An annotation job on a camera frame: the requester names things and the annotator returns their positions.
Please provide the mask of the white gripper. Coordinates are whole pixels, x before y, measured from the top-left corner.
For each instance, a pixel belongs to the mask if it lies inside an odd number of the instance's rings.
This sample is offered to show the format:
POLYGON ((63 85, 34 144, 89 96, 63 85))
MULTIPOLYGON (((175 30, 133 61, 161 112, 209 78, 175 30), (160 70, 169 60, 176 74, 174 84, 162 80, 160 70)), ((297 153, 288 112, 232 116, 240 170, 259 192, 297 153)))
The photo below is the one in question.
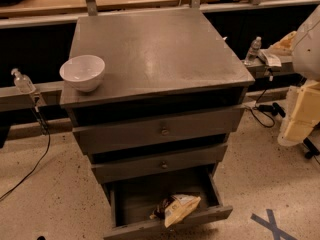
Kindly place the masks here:
POLYGON ((278 143, 282 146, 302 143, 320 122, 320 82, 307 80, 301 87, 290 86, 285 113, 278 143))

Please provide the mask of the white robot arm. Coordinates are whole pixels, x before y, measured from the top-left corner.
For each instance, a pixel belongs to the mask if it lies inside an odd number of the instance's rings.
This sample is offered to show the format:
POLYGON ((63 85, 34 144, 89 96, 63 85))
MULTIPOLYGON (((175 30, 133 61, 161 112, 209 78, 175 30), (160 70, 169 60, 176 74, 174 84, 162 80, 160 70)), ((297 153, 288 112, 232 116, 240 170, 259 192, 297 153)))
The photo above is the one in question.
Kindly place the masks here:
POLYGON ((292 64, 306 79, 291 86, 286 96, 278 143, 294 146, 303 142, 320 122, 320 6, 298 28, 292 43, 292 64))

